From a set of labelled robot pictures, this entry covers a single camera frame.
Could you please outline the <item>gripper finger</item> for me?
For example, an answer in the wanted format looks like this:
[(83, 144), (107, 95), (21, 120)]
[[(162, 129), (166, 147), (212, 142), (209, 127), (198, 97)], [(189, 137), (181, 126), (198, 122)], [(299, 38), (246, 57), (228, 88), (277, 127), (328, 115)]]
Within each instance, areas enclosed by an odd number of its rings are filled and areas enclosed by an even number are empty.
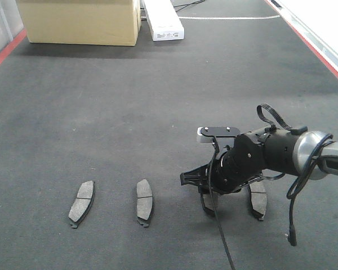
[(266, 189), (262, 181), (264, 180), (264, 176), (262, 174), (255, 175), (249, 178), (244, 184), (240, 185), (236, 192), (240, 192), (243, 188), (248, 188), (250, 192), (265, 194)]

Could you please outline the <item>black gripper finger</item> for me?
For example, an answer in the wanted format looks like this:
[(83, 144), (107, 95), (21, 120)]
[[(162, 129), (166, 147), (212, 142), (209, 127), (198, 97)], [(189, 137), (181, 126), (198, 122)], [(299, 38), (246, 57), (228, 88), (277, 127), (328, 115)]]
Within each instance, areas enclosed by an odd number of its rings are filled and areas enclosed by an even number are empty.
[(208, 180), (209, 165), (203, 165), (188, 172), (180, 174), (180, 184), (193, 185), (197, 187), (209, 187)]

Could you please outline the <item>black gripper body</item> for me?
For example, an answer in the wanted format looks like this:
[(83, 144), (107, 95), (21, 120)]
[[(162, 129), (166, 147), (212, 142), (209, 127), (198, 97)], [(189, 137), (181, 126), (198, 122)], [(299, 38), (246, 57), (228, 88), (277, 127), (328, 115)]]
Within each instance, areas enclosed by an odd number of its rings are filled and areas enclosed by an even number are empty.
[(211, 183), (220, 192), (231, 193), (265, 167), (263, 144), (253, 135), (244, 133), (235, 138), (234, 147), (214, 165)]

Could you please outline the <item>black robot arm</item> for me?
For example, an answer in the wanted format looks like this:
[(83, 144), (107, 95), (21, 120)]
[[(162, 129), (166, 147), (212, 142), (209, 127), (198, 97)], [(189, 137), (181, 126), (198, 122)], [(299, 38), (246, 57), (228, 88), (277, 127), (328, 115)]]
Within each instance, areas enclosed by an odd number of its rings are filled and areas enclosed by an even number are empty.
[(197, 186), (200, 192), (213, 189), (230, 194), (261, 176), (264, 169), (300, 176), (305, 165), (313, 164), (310, 179), (327, 174), (338, 175), (338, 142), (320, 131), (293, 132), (260, 128), (241, 133), (235, 127), (200, 127), (201, 143), (213, 143), (213, 160), (197, 169), (182, 173), (182, 185)]

